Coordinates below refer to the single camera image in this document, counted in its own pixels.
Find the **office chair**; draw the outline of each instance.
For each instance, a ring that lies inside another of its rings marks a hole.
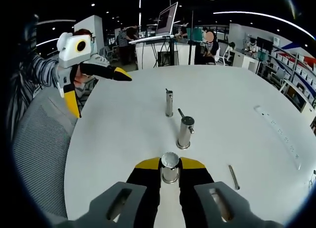
[[[216,60],[216,64],[218,64],[218,63],[223,63],[223,65],[225,66],[226,65],[226,62],[225,62],[225,56],[226,56],[226,54],[228,54],[227,55],[227,57],[226,57],[226,61],[228,61],[228,59],[230,58],[230,53],[229,53],[229,48],[230,48],[230,46],[228,45],[227,47],[226,47],[226,49],[225,49],[225,51],[224,51],[224,53],[223,53],[223,55],[221,56],[220,55],[220,53],[219,52],[216,52],[216,55],[218,54],[218,60]]]
[[[64,173],[76,121],[58,89],[44,88],[23,115],[13,141],[21,179],[53,224],[67,219]]]
[[[218,50],[216,51],[216,55],[214,56],[215,63],[210,62],[210,63],[207,63],[207,65],[217,65],[217,62],[220,58],[220,55],[219,55],[220,51],[221,51],[221,47],[218,45]]]
[[[271,73],[270,81],[272,84],[276,84],[278,87],[283,85],[283,79],[285,77],[285,71],[278,69],[276,73]]]

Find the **black hair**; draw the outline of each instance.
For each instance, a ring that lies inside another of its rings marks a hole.
[[[235,46],[236,46],[236,45],[235,45],[235,42],[230,42],[230,43],[229,43],[229,46],[234,49]]]

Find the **power strip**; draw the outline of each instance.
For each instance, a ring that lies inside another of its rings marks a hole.
[[[301,160],[300,157],[291,143],[289,137],[285,134],[285,131],[282,130],[282,128],[277,124],[277,122],[270,116],[268,112],[266,112],[264,109],[262,109],[261,106],[255,106],[254,110],[259,113],[268,123],[269,125],[277,132],[282,142],[285,144],[285,147],[288,151],[288,153],[293,158],[293,161],[296,165],[296,168],[299,170],[301,168]]]

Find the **desk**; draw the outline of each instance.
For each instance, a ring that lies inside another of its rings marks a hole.
[[[167,39],[165,45],[163,42],[155,43],[153,46],[146,43],[137,43],[136,44],[136,55],[137,55],[137,65],[138,69],[151,69],[156,63],[156,57],[154,54],[154,49],[156,52],[168,52],[169,51],[169,40]],[[186,43],[175,42],[174,44],[174,62],[175,65],[188,65],[189,62],[189,53],[190,45]],[[196,47],[192,46],[191,52],[191,65],[194,65]]]
[[[225,66],[173,66],[130,75],[132,82],[100,80],[77,121],[65,168],[69,220],[86,213],[90,201],[114,183],[125,182],[137,163],[165,152],[199,160],[214,181],[234,188],[231,164],[238,193],[264,220],[284,224],[295,213],[316,168],[316,138],[277,89],[250,71]],[[165,116],[166,88],[174,93],[172,118]],[[295,143],[300,170],[277,133],[254,110],[257,105]],[[175,143],[177,108],[195,119],[195,134],[185,151]],[[178,187],[162,184],[155,227],[185,227],[178,198]]]
[[[250,56],[236,50],[233,50],[232,52],[235,53],[233,67],[245,68],[257,74],[259,60],[251,58]]]
[[[304,99],[305,105],[299,111],[304,116],[308,125],[311,125],[311,123],[313,122],[313,120],[316,117],[316,110],[310,104],[310,101],[307,99],[307,97],[304,95],[304,93],[301,92],[293,83],[291,83],[289,80],[286,80],[286,79],[284,79],[283,81],[284,81],[284,84],[279,91],[282,92],[283,89],[286,87],[286,85],[289,85]]]

